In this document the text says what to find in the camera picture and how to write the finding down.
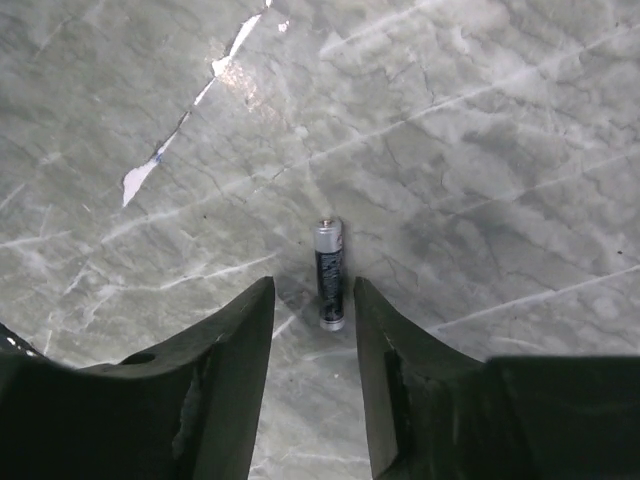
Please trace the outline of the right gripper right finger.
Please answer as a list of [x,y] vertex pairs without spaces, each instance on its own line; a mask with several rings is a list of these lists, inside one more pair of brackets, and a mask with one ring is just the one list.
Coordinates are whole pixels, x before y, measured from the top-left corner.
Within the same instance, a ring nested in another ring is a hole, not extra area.
[[635,479],[635,356],[477,361],[354,284],[357,354],[376,479]]

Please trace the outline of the black battery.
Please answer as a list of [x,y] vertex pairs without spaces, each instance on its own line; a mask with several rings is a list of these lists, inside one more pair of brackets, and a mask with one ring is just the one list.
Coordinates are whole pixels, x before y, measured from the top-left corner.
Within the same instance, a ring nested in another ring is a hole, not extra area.
[[330,332],[344,326],[343,225],[339,218],[320,220],[314,228],[320,325]]

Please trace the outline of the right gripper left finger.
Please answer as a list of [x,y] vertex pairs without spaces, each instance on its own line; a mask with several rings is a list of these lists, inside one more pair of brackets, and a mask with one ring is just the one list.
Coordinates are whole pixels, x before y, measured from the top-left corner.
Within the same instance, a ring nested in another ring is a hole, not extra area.
[[5,479],[244,479],[270,355],[275,285],[118,364],[74,369],[1,332]]

